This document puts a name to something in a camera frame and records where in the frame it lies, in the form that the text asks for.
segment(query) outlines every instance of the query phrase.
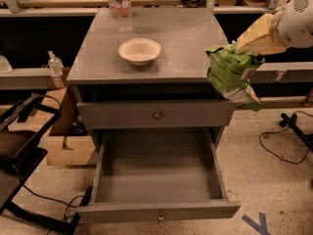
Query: cabinet top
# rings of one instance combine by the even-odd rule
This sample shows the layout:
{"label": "cabinet top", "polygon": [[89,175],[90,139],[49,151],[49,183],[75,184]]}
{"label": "cabinet top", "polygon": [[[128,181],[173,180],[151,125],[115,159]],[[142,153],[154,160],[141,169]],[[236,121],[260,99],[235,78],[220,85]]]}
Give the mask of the cabinet top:
{"label": "cabinet top", "polygon": [[[119,31],[114,10],[101,9],[92,22],[67,77],[69,85],[206,81],[205,50],[227,44],[213,13],[206,8],[133,8],[133,31]],[[132,38],[158,42],[161,53],[136,67],[118,54]]]}

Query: black chair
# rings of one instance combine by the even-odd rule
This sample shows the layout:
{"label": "black chair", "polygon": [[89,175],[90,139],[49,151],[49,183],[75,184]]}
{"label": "black chair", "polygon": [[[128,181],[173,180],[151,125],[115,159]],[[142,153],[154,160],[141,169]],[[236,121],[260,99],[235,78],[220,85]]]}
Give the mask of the black chair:
{"label": "black chair", "polygon": [[[32,95],[25,101],[17,102],[0,116],[0,214],[8,210],[15,216],[33,222],[61,234],[72,234],[80,219],[76,213],[71,222],[57,220],[20,208],[13,202],[14,197],[26,183],[31,174],[39,166],[47,154],[45,149],[39,148],[43,134],[61,117],[61,106],[55,109],[41,104],[47,95]],[[52,117],[37,131],[10,131],[8,126],[17,118],[25,118],[32,110],[53,114]],[[80,205],[86,206],[91,195],[88,187]]]}

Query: white bowl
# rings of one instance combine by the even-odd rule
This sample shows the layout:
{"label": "white bowl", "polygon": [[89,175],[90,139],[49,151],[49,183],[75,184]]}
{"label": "white bowl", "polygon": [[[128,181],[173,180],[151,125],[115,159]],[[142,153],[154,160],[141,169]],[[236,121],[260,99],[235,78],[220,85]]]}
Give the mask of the white bowl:
{"label": "white bowl", "polygon": [[118,53],[135,66],[145,66],[159,55],[160,46],[151,39],[134,38],[122,43]]}

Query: blue tape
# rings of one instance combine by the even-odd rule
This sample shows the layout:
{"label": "blue tape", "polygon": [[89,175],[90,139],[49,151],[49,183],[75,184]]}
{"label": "blue tape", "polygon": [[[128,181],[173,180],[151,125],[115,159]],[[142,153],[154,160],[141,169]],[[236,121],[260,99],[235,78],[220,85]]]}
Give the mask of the blue tape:
{"label": "blue tape", "polygon": [[251,226],[255,231],[257,231],[261,235],[271,235],[267,231],[267,224],[266,224],[266,216],[264,213],[259,213],[259,219],[260,224],[258,225],[256,222],[254,222],[251,218],[249,218],[247,215],[243,215],[242,217],[243,221],[245,221],[249,226]]}

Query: cardboard box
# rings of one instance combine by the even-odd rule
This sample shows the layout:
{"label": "cardboard box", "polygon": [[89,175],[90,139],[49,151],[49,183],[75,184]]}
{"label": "cardboard box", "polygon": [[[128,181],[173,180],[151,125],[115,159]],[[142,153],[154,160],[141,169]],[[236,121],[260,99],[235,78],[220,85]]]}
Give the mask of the cardboard box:
{"label": "cardboard box", "polygon": [[[95,165],[98,154],[91,136],[67,136],[67,130],[76,121],[78,111],[69,88],[51,90],[47,95],[56,98],[62,106],[62,116],[47,131],[47,165]],[[44,98],[43,104],[58,108],[58,103],[51,98]],[[41,121],[49,114],[38,112],[36,118]]]}

